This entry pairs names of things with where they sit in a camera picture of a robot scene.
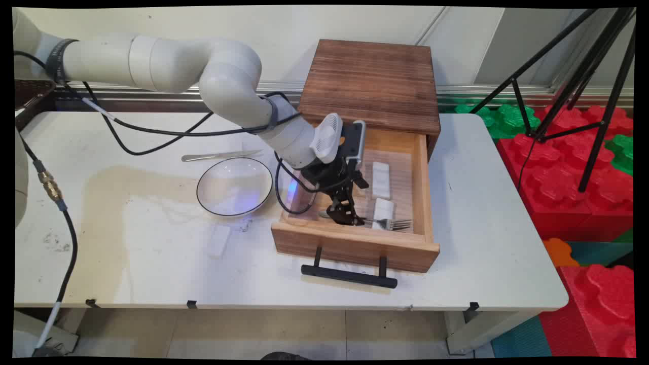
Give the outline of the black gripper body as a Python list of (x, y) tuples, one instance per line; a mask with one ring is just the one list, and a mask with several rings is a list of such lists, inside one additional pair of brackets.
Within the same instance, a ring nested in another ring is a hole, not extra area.
[(312, 188), (303, 186), (310, 193), (322, 192), (329, 196), (350, 193), (358, 170), (358, 159), (339, 157), (329, 164), (313, 164), (300, 169), (301, 178)]

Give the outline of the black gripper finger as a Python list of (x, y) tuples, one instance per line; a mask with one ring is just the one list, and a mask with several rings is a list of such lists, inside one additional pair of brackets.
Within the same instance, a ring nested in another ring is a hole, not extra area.
[(327, 208), (327, 215), (336, 224), (355, 226), (356, 213), (351, 190), (336, 190), (330, 194), (331, 205)]
[(364, 220), (357, 215), (355, 212), (355, 201), (353, 197), (354, 187), (359, 187), (359, 189), (367, 189), (369, 183), (364, 180), (363, 175), (357, 169), (349, 169), (347, 171), (347, 218), (349, 220), (350, 226), (363, 226), (365, 224)]

